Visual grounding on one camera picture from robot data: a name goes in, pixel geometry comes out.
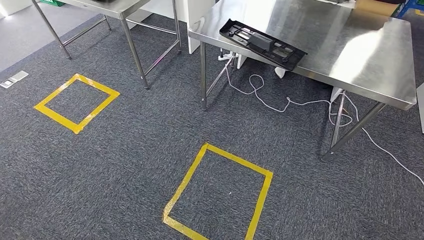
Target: gray floor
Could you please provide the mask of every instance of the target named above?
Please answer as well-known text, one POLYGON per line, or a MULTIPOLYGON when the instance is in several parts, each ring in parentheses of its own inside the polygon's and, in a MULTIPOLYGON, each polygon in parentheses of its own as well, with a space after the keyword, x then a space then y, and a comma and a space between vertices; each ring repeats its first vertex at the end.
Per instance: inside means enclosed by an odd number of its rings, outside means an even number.
MULTIPOLYGON (((423 19, 405 18, 412 22, 419 86, 423 19)), ((146 22, 173 27, 171 19, 157 15, 146 22)), ((255 239, 422 239, 424 186, 365 134, 320 160, 333 130, 325 104, 291 106, 281 114, 222 81, 203 112, 199 51, 173 50, 148 76, 151 90, 144 90, 119 22, 111 23, 112 32, 101 24, 71 44, 73 60, 51 43, 0 73, 29 73, 0 89, 0 239, 186 239, 162 223, 162 214, 205 142, 273 172, 255 239), (33 109, 75 73, 121 93, 78 135, 33 109)), ((186 49, 184 24, 181 32, 186 49)), ((144 66, 174 39, 138 26, 132 33, 144 66)), ((206 50, 212 76, 224 63, 216 61, 219 49, 206 50)), ((327 85, 294 73, 280 80, 272 67, 254 60, 231 77, 247 90, 251 74, 264 77, 260 95, 275 107, 285 106, 286 96, 307 102, 331 94, 327 85)), ((361 116, 375 104, 348 95, 361 116)), ((49 107, 78 122, 104 97, 76 84, 49 107)), ((424 176, 417 106, 388 107, 366 128, 424 176)), ((243 239, 262 181, 254 171, 207 152, 170 215, 210 239, 243 239)))
MULTIPOLYGON (((38 3, 59 36, 96 14, 68 4, 61 7, 38 3)), ((0 19, 0 72, 54 40, 34 6, 0 19)))

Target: yellow tape square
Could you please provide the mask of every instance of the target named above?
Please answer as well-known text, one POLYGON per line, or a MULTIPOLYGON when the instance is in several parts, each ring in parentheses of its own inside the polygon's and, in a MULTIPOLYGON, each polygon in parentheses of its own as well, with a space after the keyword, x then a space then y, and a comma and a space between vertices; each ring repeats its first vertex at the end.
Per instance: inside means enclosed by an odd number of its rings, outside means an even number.
POLYGON ((89 78, 86 78, 83 75, 75 74, 71 79, 69 79, 67 82, 65 82, 62 86, 60 86, 58 89, 56 89, 54 92, 52 92, 49 96, 47 96, 44 100, 42 100, 40 103, 34 106, 35 109, 40 111, 41 113, 47 115, 51 119, 55 120, 56 122, 62 124, 63 126, 67 127, 68 129, 72 130, 75 134, 78 134, 83 128, 97 115, 99 114, 104 108, 106 108, 107 105, 109 105, 114 99, 116 99, 120 95, 119 92, 100 84, 96 81, 93 81, 89 78), (97 106, 88 116, 86 116, 80 123, 75 123, 66 117, 60 115, 59 113, 51 110, 50 108, 46 107, 46 104, 50 102, 53 98, 55 98, 59 93, 61 93, 64 89, 69 87, 73 82, 76 80, 80 80, 81 82, 88 84, 92 86, 95 89, 98 89, 102 92, 105 92, 109 94, 109 97, 106 98, 99 106, 97 106))
POLYGON ((193 176, 193 173, 195 172, 196 168, 199 166, 203 156, 206 153, 206 150, 212 151, 218 155, 221 155, 227 159, 230 159, 240 165, 243 165, 245 167, 248 167, 260 174, 265 175, 265 180, 263 181, 263 186, 262 189, 260 190, 259 193, 259 197, 257 198, 257 202, 256 202, 256 207, 254 209, 254 213, 253 213, 253 217, 250 221, 249 227, 247 229, 247 233, 246 233, 246 237, 244 238, 245 240, 252 240, 254 235, 255 235, 255 231, 256 231, 256 227, 258 226, 258 222, 259 222, 259 217, 261 216, 261 212, 262 212, 262 208, 264 207, 264 202, 265 202, 265 198, 267 197, 267 193, 268 193, 268 189, 270 188, 271 185, 271 180, 273 178, 273 173, 260 167, 257 166, 251 162, 248 162, 244 159, 241 159, 238 156, 235 156, 229 152, 226 152, 222 149, 219 149, 215 146, 212 146, 208 143, 205 143, 199 153, 197 154, 196 158, 194 159, 193 164, 190 166, 190 168, 188 169, 187 173, 185 174, 184 178, 182 179, 181 184, 178 186, 178 188, 176 189, 175 194, 172 196, 171 200, 166 204, 165 209, 163 210, 163 222, 165 224, 167 224, 168 226, 170 226, 171 228, 177 230, 178 232, 186 235, 187 237, 193 239, 193 240, 207 240, 206 237, 202 236, 200 233, 188 228, 187 226, 185 226, 184 224, 178 222, 177 220, 171 218, 170 216, 168 216, 172 210, 172 208, 174 207, 175 203, 177 202, 177 200, 180 198, 181 194, 183 193, 184 189, 187 187, 187 185, 189 184, 190 179, 193 176))

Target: white cable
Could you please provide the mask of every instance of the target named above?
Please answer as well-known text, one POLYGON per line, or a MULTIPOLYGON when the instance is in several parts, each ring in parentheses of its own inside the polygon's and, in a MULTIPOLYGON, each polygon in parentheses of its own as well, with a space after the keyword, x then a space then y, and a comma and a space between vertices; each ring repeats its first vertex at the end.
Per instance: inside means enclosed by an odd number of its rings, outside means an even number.
MULTIPOLYGON (((293 103, 293 104, 296 104, 296 105, 299 105, 299 106, 303 106, 303 105, 307 105, 307 104, 313 104, 313 103, 319 103, 319 102, 328 103, 328 119, 329 119, 329 121, 330 121, 330 123, 331 123, 332 125, 336 125, 336 124, 332 121, 332 119, 331 119, 331 115, 337 115, 337 113, 331 113, 332 103, 331 103, 331 102, 329 102, 329 101, 327 101, 327 100, 317 100, 317 101, 308 101, 308 102, 305 102, 305 103, 297 103, 297 102, 294 102, 294 101, 290 100, 290 98, 289 98, 289 97, 287 97, 287 98, 286 98, 286 99, 288 100, 287 105, 284 107, 284 109, 283 109, 283 110, 279 110, 279 109, 276 109, 276 108, 274 108, 274 107, 272 107, 272 106, 270 106, 270 105, 266 104, 266 103, 264 102, 264 100, 262 100, 262 98, 260 98, 260 97, 258 96, 258 90, 259 90, 259 89, 261 89, 261 88, 263 88, 263 87, 264 87, 264 85, 265 85, 264 78, 262 78, 260 75, 257 75, 257 74, 252 74, 252 75, 250 75, 250 77, 249 77, 249 83, 250 83, 251 87, 253 88, 253 91, 251 91, 251 92, 244 92, 244 91, 242 91, 242 90, 238 89, 237 87, 235 87, 235 86, 233 86, 233 85, 231 84, 231 81, 230 81, 230 74, 228 73, 228 69, 227 69, 227 68, 225 68, 225 70, 226 70, 226 75, 227 75, 227 77, 228 77, 228 84, 229 84, 229 85, 230 85, 233 89, 235 89, 235 90, 239 91, 240 93, 242 93, 242 94, 244 94, 244 95, 251 95, 251 94, 253 94, 253 93, 254 93, 254 94, 255 94, 255 96, 256 96, 256 98, 257 98, 257 99, 259 99, 259 101, 261 101, 261 102, 262 102, 265 106, 267 106, 268 108, 270 108, 270 109, 272 109, 272 110, 274 110, 274 111, 277 111, 277 112, 279 112, 279 113, 284 113, 284 112, 286 111, 287 107, 290 105, 290 103, 293 103), (253 85, 253 83, 252 83, 252 77, 259 77, 259 78, 260 78, 260 80, 262 81, 262 85, 261 85, 260 87, 256 88, 256 87, 253 85)), ((340 125, 340 127, 344 127, 344 126, 347 126, 347 125, 349 125, 349 124, 351 124, 351 123, 352 123, 353 119, 352 119, 350 116, 348 116, 348 115, 346 115, 346 114, 342 114, 342 116, 344 116, 344 117, 348 118, 348 119, 349 119, 349 122, 348 122, 348 123, 345 123, 345 124, 340 125)))
MULTIPOLYGON (((359 122, 359 117, 358 117, 358 109, 357 106, 355 106, 355 104, 352 102, 352 100, 345 94, 345 93, 341 93, 343 94, 347 100, 349 100, 350 104, 352 104, 352 106, 355 108, 355 112, 356 112, 356 121, 359 122)), ((387 151, 386 149, 382 148, 381 146, 379 146, 370 136, 370 134, 367 132, 367 130, 365 130, 365 128, 362 127, 362 130, 366 133, 366 135, 368 136, 369 140, 371 140, 371 142, 379 149, 383 150, 384 152, 386 152, 387 154, 390 155, 390 157, 392 157, 399 165, 402 166, 402 168, 404 168, 406 171, 408 171, 410 174, 414 175, 415 177, 417 177, 422 185, 424 185, 424 181, 421 179, 420 176, 418 176, 417 174, 415 174, 414 172, 412 172, 411 170, 409 170, 407 167, 405 167, 400 161, 398 161, 398 159, 396 159, 395 156, 393 156, 393 154, 391 154, 389 151, 387 151)))
MULTIPOLYGON (((267 106, 268 108, 270 108, 270 109, 272 109, 272 110, 274 110, 274 111, 277 111, 277 112, 279 112, 279 113, 284 113, 285 111, 286 111, 286 109, 287 109, 287 107, 290 105, 290 103, 293 103, 293 104, 296 104, 296 105, 299 105, 299 106, 304 106, 304 105, 307 105, 307 104, 313 104, 313 103, 319 103, 319 102, 325 102, 325 103, 328 103, 328 119, 330 120, 330 123, 332 124, 332 125, 335 125, 334 124, 334 122, 332 121, 332 119, 331 119, 331 115, 337 115, 337 113, 331 113, 331 108, 332 108, 332 102, 329 102, 329 101, 327 101, 327 100, 317 100, 317 101, 308 101, 308 102, 305 102, 305 103, 297 103, 297 102, 294 102, 294 101, 292 101, 292 100, 290 100, 290 98, 289 97, 287 97, 286 99, 288 100, 288 103, 287 103, 287 105, 285 105, 285 107, 284 107, 284 109, 283 110, 279 110, 279 109, 276 109, 276 108, 274 108, 274 107, 272 107, 272 106, 270 106, 270 105, 268 105, 268 104, 266 104, 265 102, 264 102, 264 100, 262 100, 259 96, 258 96, 258 90, 259 89, 261 89, 261 88, 263 88, 264 87, 264 85, 265 85, 265 82, 264 82, 264 79, 260 76, 260 75, 257 75, 257 74, 252 74, 252 75, 250 75, 250 77, 249 77, 249 83, 250 83, 250 85, 252 86, 252 88, 253 88, 253 91, 251 91, 251 92, 249 92, 249 93, 247 93, 247 92, 244 92, 244 91, 242 91, 242 90, 240 90, 240 89, 238 89, 237 87, 235 87, 235 86, 233 86, 232 84, 231 84, 231 81, 230 81, 230 74, 228 73, 228 69, 227 68, 225 68, 225 70, 226 70, 226 75, 227 75, 227 77, 228 77, 228 83, 229 83, 229 85, 233 88, 233 89, 235 89, 235 90, 237 90, 237 91, 239 91, 240 93, 242 93, 242 94, 245 94, 245 95, 251 95, 251 94, 255 94, 255 96, 256 96, 256 98, 257 99, 259 99, 265 106, 267 106), (252 83, 252 77, 259 77, 260 78, 260 80, 262 81, 262 85, 260 86, 260 87, 258 87, 258 88, 256 88, 254 85, 253 85, 253 83, 252 83)), ((359 122, 359 116, 358 116, 358 108, 357 108, 357 106, 355 106, 355 104, 352 102, 352 100, 344 93, 344 92, 342 92, 342 93, 339 93, 339 95, 344 95, 346 98, 347 98, 347 100, 350 102, 350 104, 352 104, 352 106, 355 108, 355 114, 356 114, 356 121, 358 121, 359 122)), ((344 116, 344 117, 347 117, 347 118, 349 118, 349 122, 348 123, 345 123, 345 124, 343 124, 343 125, 340 125, 340 127, 344 127, 344 126, 347 126, 347 125, 349 125, 349 124, 351 124, 352 123, 352 118, 350 117, 350 116, 348 116, 348 115, 345 115, 345 114, 341 114, 342 116, 344 116)), ((371 142, 377 147, 377 148, 379 148, 379 149, 381 149, 382 151, 384 151, 384 152, 386 152, 387 154, 389 154, 399 165, 401 165, 402 166, 402 168, 404 168, 406 171, 408 171, 410 174, 412 174, 412 175, 414 175, 415 177, 417 177, 420 181, 421 181, 421 183, 422 183, 422 185, 424 185, 424 181, 421 179, 421 177, 419 177, 417 174, 415 174, 414 172, 412 172, 411 170, 409 170, 408 168, 406 168, 401 162, 399 162, 398 161, 398 159, 396 159, 396 157, 395 156, 393 156, 393 154, 391 154, 389 151, 387 151, 386 149, 384 149, 384 148, 382 148, 381 146, 379 146, 372 138, 371 138, 371 136, 370 136, 370 134, 367 132, 367 130, 365 130, 365 128, 363 128, 362 127, 362 130, 366 133, 366 135, 368 136, 368 138, 371 140, 371 142)))

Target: black plastic tray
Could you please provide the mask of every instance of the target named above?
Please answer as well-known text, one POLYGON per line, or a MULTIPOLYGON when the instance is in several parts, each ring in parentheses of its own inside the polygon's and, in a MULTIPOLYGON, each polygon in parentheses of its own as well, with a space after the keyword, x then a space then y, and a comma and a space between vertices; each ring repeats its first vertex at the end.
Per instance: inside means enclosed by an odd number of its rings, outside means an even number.
POLYGON ((231 19, 219 30, 219 34, 289 71, 293 71, 307 54, 286 42, 231 19))

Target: table leg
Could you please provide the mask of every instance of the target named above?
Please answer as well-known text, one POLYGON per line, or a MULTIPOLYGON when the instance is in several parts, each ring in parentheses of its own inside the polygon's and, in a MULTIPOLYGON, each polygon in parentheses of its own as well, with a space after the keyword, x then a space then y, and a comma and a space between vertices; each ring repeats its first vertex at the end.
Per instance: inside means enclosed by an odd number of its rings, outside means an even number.
POLYGON ((106 15, 103 15, 103 17, 104 17, 104 20, 106 21, 107 29, 109 29, 109 31, 112 31, 111 24, 109 23, 108 18, 106 17, 106 15))
POLYGON ((71 55, 69 54, 68 50, 65 48, 64 44, 62 43, 61 39, 59 38, 58 34, 53 29, 52 25, 50 24, 49 20, 47 20, 47 17, 44 15, 43 11, 41 10, 40 6, 36 2, 36 0, 31 0, 32 4, 34 5, 35 9, 37 9, 38 13, 44 20, 45 24, 47 25, 48 29, 50 30, 53 37, 56 39, 57 43, 59 44, 60 48, 64 51, 66 57, 68 59, 71 59, 71 55))
POLYGON ((134 46, 133 37, 131 36, 131 32, 130 32, 130 28, 128 27, 127 20, 121 19, 121 23, 122 23, 123 31, 125 32, 126 38, 128 39, 129 48, 131 49, 135 64, 137 65, 137 69, 140 72, 141 80, 143 81, 144 88, 149 89, 149 84, 147 83, 145 72, 143 71, 142 64, 140 63, 139 54, 137 53, 136 47, 134 46))
POLYGON ((340 106, 338 107, 337 120, 335 121, 334 133, 332 135, 331 147, 337 143, 339 137, 340 121, 342 120, 343 104, 345 103, 345 95, 341 95, 340 106))
POLYGON ((175 20, 175 31, 176 31, 176 39, 179 41, 178 53, 181 53, 181 35, 180 35, 180 24, 178 22, 178 14, 177 14, 177 4, 175 0, 172 0, 173 7, 173 18, 175 20))
POLYGON ((352 127, 349 132, 346 133, 330 150, 322 157, 323 160, 328 159, 334 152, 339 150, 347 141, 349 141, 355 134, 357 134, 362 127, 373 119, 384 107, 386 104, 379 102, 377 103, 359 122, 352 127))
POLYGON ((200 42, 200 88, 201 88, 201 107, 206 110, 206 46, 200 42))

